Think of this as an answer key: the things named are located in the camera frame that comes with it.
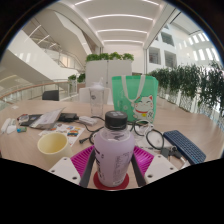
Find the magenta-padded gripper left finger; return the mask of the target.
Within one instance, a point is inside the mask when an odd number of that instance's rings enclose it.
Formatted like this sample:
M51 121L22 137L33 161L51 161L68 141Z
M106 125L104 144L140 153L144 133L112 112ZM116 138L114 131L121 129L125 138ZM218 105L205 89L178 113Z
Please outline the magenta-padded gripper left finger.
M90 146L71 158L61 158L49 172L86 188L95 160L94 147Z

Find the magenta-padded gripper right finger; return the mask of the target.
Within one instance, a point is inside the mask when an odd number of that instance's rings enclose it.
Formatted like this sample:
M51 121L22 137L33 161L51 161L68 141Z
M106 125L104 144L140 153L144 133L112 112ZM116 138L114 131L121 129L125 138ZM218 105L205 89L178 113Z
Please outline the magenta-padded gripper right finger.
M139 147L134 148L131 162L139 187L178 171L163 155L152 155Z

